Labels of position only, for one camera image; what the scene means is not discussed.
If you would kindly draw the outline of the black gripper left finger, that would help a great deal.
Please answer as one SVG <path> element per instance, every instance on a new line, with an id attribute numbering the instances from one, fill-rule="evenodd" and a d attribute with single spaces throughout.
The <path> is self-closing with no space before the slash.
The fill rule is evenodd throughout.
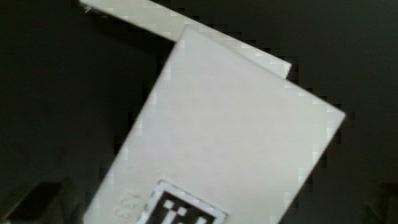
<path id="1" fill-rule="evenodd" d="M 80 198 L 69 179 L 33 186 L 0 224 L 80 224 Z"/>

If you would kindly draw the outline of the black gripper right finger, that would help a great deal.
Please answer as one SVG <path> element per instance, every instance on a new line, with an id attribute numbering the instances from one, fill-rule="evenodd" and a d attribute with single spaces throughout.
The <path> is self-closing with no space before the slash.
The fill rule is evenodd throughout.
<path id="1" fill-rule="evenodd" d="M 398 183 L 367 186 L 360 224 L 398 224 Z"/>

